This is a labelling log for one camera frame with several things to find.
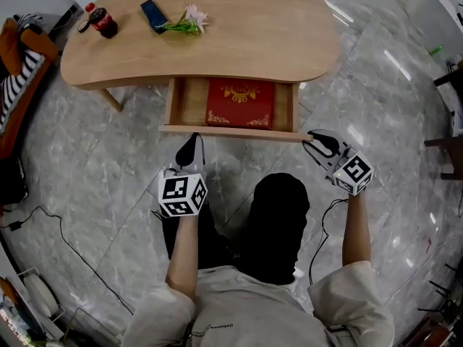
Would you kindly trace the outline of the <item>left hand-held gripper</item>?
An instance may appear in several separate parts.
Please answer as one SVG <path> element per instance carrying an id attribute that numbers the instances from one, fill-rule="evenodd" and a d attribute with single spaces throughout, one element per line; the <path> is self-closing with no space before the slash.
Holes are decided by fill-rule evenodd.
<path id="1" fill-rule="evenodd" d="M 197 216 L 208 199 L 205 148 L 199 133 L 193 133 L 177 151 L 175 161 L 158 180 L 161 214 L 166 218 Z"/>

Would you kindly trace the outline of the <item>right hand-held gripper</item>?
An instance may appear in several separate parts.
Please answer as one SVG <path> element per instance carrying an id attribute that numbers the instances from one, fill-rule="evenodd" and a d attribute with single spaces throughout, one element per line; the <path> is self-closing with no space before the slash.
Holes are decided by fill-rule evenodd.
<path id="1" fill-rule="evenodd" d="M 313 129 L 307 134 L 313 137 L 313 141 L 303 141 L 304 150 L 319 166 L 328 168 L 326 178 L 333 185 L 357 196 L 371 182 L 372 164 L 361 151 L 350 147 L 340 134 L 327 129 Z"/>

